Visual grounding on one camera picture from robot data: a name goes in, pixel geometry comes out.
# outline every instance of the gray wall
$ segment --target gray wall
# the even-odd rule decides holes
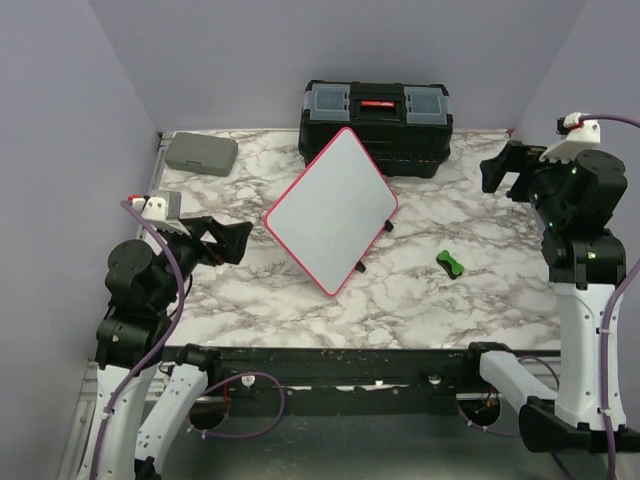
[[[0,15],[0,472],[51,480],[158,138],[85,0]]]
[[[294,127],[311,79],[445,83],[516,126],[585,0],[90,0],[158,129]]]
[[[640,120],[637,0],[589,0],[567,43],[526,109],[516,138],[548,144],[555,118],[570,112],[616,113]],[[602,122],[601,149],[622,159],[629,188],[611,221],[627,247],[629,268],[640,258],[640,130]],[[629,423],[640,429],[640,279],[630,287],[619,326],[622,399]],[[636,459],[640,471],[640,459]]]

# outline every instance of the gray floor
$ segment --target gray floor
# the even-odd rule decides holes
[[[260,427],[263,419],[230,419],[225,430]],[[499,420],[515,429],[515,414]],[[602,460],[563,457],[581,480],[604,476]],[[378,416],[285,418],[252,440],[202,440],[183,430],[163,480],[560,480],[549,455],[528,452],[519,440],[467,428],[457,417]]]

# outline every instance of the toolbox lid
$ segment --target toolbox lid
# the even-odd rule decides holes
[[[437,87],[404,87],[407,123],[446,125],[449,97]]]
[[[310,120],[349,121],[349,85],[337,83],[313,84],[304,94],[304,110]]]

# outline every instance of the gray case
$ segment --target gray case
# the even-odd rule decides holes
[[[164,162],[176,170],[226,177],[237,156],[235,140],[178,132],[164,154]]]

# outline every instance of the red label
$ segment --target red label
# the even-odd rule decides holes
[[[387,107],[395,108],[396,102],[389,102],[383,100],[361,100],[360,105],[362,107]]]

